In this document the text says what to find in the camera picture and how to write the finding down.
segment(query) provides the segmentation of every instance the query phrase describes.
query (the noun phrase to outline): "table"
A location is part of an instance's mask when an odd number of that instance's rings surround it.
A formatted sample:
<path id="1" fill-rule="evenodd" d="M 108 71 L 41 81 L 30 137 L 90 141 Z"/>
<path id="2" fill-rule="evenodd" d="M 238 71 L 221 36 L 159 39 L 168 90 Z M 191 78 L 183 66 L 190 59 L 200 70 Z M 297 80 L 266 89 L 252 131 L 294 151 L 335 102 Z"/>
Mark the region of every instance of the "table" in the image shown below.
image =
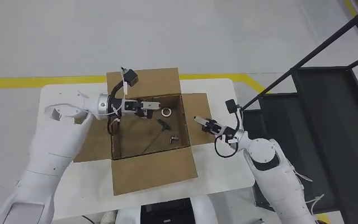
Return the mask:
<path id="1" fill-rule="evenodd" d="M 236 101 L 231 80 L 181 80 L 180 84 L 184 94 L 207 93 L 213 119 L 222 125 L 236 126 L 234 114 L 229 114 L 225 105 L 226 100 Z M 60 92 L 77 91 L 91 95 L 106 93 L 107 88 L 105 83 L 44 86 L 37 124 L 43 120 L 43 108 L 63 102 Z M 218 142 L 218 148 L 221 153 L 232 153 L 226 144 Z M 111 160 L 71 163 L 55 193 L 54 219 L 247 188 L 255 183 L 243 152 L 221 158 L 216 155 L 213 143 L 192 146 L 192 152 L 198 178 L 118 196 L 113 196 Z"/>

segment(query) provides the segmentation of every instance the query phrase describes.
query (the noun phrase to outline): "cardboard flap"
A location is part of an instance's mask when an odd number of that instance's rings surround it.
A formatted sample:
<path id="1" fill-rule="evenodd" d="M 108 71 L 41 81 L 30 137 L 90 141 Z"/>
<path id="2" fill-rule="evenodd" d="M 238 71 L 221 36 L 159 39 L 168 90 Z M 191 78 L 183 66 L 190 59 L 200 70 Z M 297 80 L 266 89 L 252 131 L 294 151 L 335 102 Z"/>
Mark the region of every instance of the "cardboard flap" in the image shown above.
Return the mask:
<path id="1" fill-rule="evenodd" d="M 107 120 L 93 119 L 87 138 L 73 162 L 105 160 L 111 156 L 111 137 L 107 133 Z"/>
<path id="2" fill-rule="evenodd" d="M 190 145 L 213 143 L 215 137 L 203 132 L 201 125 L 194 121 L 195 116 L 204 119 L 211 118 L 208 98 L 206 94 L 182 94 L 185 119 L 189 134 Z"/>
<path id="3" fill-rule="evenodd" d="M 190 147 L 112 161 L 114 196 L 196 177 Z"/>
<path id="4" fill-rule="evenodd" d="M 136 70 L 139 81 L 128 87 L 127 98 L 141 98 L 148 96 L 161 96 L 180 94 L 180 81 L 177 68 Z M 122 81 L 120 72 L 107 73 L 107 91 L 110 94 L 112 89 Z M 123 90 L 116 94 L 117 98 L 123 97 Z"/>

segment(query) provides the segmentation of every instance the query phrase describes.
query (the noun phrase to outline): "black cable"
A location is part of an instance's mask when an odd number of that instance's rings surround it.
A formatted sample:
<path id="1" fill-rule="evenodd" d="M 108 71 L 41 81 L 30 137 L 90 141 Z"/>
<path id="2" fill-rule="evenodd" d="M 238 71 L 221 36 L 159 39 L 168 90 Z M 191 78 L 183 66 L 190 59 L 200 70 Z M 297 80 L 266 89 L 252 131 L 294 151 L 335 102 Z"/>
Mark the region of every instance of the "black cable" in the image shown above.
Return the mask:
<path id="1" fill-rule="evenodd" d="M 237 121 L 235 131 L 237 132 L 240 128 L 240 120 L 239 120 L 239 116 L 237 115 L 237 112 L 235 112 L 235 116 L 236 116 L 236 121 Z"/>
<path id="2" fill-rule="evenodd" d="M 120 81 L 111 91 L 111 98 L 114 98 L 116 96 L 116 93 L 118 90 L 120 90 L 123 87 L 123 81 Z"/>
<path id="3" fill-rule="evenodd" d="M 107 132 L 108 134 L 113 135 L 113 132 L 111 130 L 111 118 L 107 119 Z"/>
<path id="4" fill-rule="evenodd" d="M 230 155 L 224 156 L 224 155 L 221 155 L 221 154 L 218 152 L 218 149 L 216 148 L 216 142 L 218 141 L 218 138 L 221 138 L 221 137 L 222 137 L 222 135 L 217 136 L 217 137 L 215 138 L 215 141 L 214 141 L 214 148 L 215 148 L 216 154 L 218 154 L 218 156 L 220 156 L 221 158 L 230 158 L 230 157 L 234 156 L 234 155 L 237 153 L 237 151 L 239 150 L 239 143 L 236 142 L 235 152 L 233 152 L 233 153 L 230 154 Z"/>
<path id="5" fill-rule="evenodd" d="M 89 218 L 87 218 L 86 216 L 82 216 L 83 218 L 87 219 L 90 221 L 91 224 L 95 224 L 95 222 L 93 222 L 92 220 L 90 220 Z"/>

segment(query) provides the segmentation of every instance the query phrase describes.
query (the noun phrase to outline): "cardboard box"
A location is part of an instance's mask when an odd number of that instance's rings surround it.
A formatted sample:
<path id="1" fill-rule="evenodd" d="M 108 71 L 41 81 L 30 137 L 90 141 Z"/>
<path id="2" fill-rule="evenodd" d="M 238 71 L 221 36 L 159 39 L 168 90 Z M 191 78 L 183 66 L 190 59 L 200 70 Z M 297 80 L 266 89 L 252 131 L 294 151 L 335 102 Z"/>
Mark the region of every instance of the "cardboard box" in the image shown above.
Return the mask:
<path id="1" fill-rule="evenodd" d="M 129 99 L 159 101 L 172 109 L 165 118 L 155 111 L 152 119 L 123 116 L 117 134 L 107 133 L 107 120 L 94 120 L 83 147 L 74 162 L 111 159 L 114 195 L 153 188 L 197 177 L 191 146 L 213 143 L 214 137 L 201 131 L 194 116 L 211 118 L 206 94 L 182 94 L 177 68 L 136 71 L 139 82 L 128 89 Z M 107 90 L 121 81 L 119 72 L 107 73 Z M 119 91 L 116 97 L 122 97 Z M 172 130 L 164 131 L 147 149 L 167 122 Z M 169 143 L 170 136 L 180 140 Z"/>

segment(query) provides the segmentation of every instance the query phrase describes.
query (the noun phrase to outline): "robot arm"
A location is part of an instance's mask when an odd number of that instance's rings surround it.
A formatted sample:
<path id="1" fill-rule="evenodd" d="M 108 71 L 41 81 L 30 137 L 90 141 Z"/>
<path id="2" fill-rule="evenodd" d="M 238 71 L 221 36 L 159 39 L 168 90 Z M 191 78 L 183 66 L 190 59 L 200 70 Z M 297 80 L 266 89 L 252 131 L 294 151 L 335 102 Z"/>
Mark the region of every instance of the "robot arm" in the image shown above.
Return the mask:
<path id="1" fill-rule="evenodd" d="M 241 129 L 222 126 L 215 120 L 194 117 L 202 125 L 204 132 L 211 133 L 229 144 L 234 153 L 244 150 L 244 157 L 260 187 L 262 194 L 275 210 L 282 224 L 315 224 L 314 217 L 307 208 L 303 185 L 296 176 L 294 166 L 287 160 L 280 145 L 274 140 L 249 139 Z"/>
<path id="2" fill-rule="evenodd" d="M 115 98 L 123 85 L 132 86 L 138 81 L 133 70 L 123 69 L 123 80 L 110 95 L 90 98 L 79 93 L 71 104 L 48 106 L 45 118 L 36 129 L 30 147 L 30 159 L 22 178 L 12 194 L 0 207 L 0 223 L 48 224 L 54 215 L 54 194 L 66 168 L 73 161 L 86 139 L 91 123 L 96 119 L 119 122 L 122 115 L 133 114 L 151 118 L 158 102 Z M 55 109 L 65 107 L 65 115 Z"/>

